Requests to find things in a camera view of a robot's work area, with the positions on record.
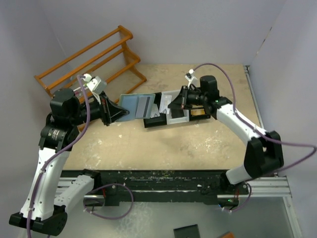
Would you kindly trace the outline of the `grey magnetic stripe card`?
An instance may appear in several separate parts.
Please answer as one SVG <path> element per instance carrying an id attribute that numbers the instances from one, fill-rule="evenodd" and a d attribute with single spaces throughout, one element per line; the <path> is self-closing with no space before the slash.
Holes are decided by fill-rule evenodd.
<path id="1" fill-rule="evenodd" d="M 150 117 L 151 103 L 152 103 L 152 97 L 141 96 L 138 101 L 135 118 L 148 119 Z"/>

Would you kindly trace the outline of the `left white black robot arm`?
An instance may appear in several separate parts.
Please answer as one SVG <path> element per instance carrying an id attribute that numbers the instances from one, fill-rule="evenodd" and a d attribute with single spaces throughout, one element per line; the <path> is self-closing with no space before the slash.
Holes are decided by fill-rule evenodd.
<path id="1" fill-rule="evenodd" d="M 81 139 L 78 125 L 101 119 L 104 125 L 129 113 L 112 102 L 105 92 L 98 99 L 81 104 L 70 88 L 59 89 L 50 101 L 51 112 L 46 118 L 39 141 L 39 157 L 35 176 L 27 199 L 17 213 L 9 218 L 12 226 L 57 236 L 65 227 L 70 211 L 83 200 L 86 193 L 97 194 L 102 189 L 99 172 L 84 170 L 60 195 L 56 190 L 61 172 L 72 147 Z"/>

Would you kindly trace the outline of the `mint green card holder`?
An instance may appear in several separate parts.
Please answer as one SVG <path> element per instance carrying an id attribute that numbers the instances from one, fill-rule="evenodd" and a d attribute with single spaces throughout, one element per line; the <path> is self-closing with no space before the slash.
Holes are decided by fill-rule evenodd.
<path id="1" fill-rule="evenodd" d="M 122 121 L 131 121 L 135 120 L 135 114 L 136 114 L 136 109 L 138 105 L 139 98 L 141 96 L 150 96 L 152 97 L 152 103 L 150 107 L 150 113 L 152 109 L 152 105 L 154 103 L 155 99 L 155 94 L 122 94 L 120 95 L 119 99 L 119 106 L 123 107 L 124 109 L 129 111 L 129 115 L 124 116 L 117 122 L 122 122 Z"/>

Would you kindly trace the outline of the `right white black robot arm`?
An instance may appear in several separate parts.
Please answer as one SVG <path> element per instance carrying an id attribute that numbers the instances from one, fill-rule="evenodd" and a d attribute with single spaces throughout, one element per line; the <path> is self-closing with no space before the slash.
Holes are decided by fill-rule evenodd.
<path id="1" fill-rule="evenodd" d="M 181 87 L 178 96 L 168 108 L 202 109 L 207 115 L 227 126 L 246 145 L 243 164 L 226 171 L 220 182 L 224 193 L 232 194 L 239 183 L 262 177 L 284 165 L 279 134 L 258 127 L 242 115 L 228 98 L 220 96 L 214 76 L 206 75 L 197 79 L 187 73 L 185 78 L 189 82 L 188 85 Z"/>

